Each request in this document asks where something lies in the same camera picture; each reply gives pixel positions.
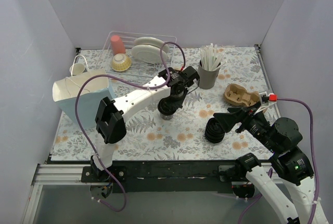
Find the dark coffee cup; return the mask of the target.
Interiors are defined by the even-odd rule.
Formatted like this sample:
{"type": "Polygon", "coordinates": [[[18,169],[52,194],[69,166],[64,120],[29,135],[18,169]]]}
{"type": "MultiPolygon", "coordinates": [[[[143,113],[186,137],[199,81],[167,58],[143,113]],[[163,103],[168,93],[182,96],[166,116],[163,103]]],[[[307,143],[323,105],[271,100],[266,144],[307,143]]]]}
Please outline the dark coffee cup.
{"type": "Polygon", "coordinates": [[[163,120],[171,120],[177,109],[178,106],[176,103],[170,102],[167,99],[161,99],[158,103],[158,111],[163,120]]]}

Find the stack of black lids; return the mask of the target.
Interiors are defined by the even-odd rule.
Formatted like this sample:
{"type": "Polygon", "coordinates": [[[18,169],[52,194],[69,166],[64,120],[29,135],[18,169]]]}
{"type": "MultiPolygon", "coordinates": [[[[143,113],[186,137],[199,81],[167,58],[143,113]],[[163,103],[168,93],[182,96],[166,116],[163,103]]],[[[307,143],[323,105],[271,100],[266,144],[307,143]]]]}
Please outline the stack of black lids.
{"type": "Polygon", "coordinates": [[[211,143],[220,143],[225,136],[225,131],[215,118],[210,118],[206,124],[204,136],[211,143]]]}

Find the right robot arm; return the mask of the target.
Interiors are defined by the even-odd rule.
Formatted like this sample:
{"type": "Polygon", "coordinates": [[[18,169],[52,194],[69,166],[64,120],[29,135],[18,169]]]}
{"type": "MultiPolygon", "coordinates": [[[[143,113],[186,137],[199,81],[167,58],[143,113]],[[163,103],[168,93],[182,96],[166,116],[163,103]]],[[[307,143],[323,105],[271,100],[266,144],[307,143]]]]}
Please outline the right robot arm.
{"type": "Polygon", "coordinates": [[[214,113],[213,118],[225,133],[240,124],[236,132],[248,131],[272,152],[269,162],[290,197],[282,193],[252,153],[239,157],[234,167],[222,172],[225,179],[250,181],[268,201],[281,223],[328,222],[315,195],[313,167],[297,146],[302,135],[294,120],[280,117],[271,125],[262,112],[255,113],[251,107],[229,108],[226,113],[214,113]]]}

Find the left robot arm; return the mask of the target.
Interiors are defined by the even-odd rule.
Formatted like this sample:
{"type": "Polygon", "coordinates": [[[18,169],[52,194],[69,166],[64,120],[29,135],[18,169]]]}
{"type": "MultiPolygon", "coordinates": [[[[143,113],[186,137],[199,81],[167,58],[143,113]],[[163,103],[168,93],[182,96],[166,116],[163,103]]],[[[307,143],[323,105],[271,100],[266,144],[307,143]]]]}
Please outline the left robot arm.
{"type": "Polygon", "coordinates": [[[99,182],[111,175],[114,145],[126,135],[125,123],[138,111],[157,102],[163,119],[169,120],[183,107],[189,88],[199,81],[198,72],[191,66],[182,71],[167,68],[146,83],[122,97],[101,100],[95,117],[96,130],[103,141],[96,145],[97,154],[91,157],[91,174],[99,182]]]}

